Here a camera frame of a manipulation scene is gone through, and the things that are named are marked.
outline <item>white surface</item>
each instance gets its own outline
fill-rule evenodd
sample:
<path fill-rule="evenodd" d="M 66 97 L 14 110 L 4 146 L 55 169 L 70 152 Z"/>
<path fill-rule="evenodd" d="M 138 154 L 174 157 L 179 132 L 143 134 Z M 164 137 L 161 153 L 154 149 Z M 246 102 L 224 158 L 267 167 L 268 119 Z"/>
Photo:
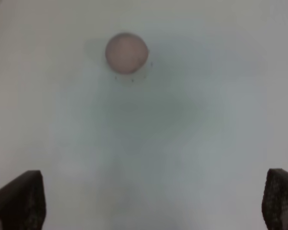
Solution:
<path fill-rule="evenodd" d="M 124 30 L 151 51 L 134 84 L 100 52 Z M 2 2 L 0 186 L 41 169 L 44 229 L 265 229 L 271 167 L 288 170 L 288 1 Z"/>

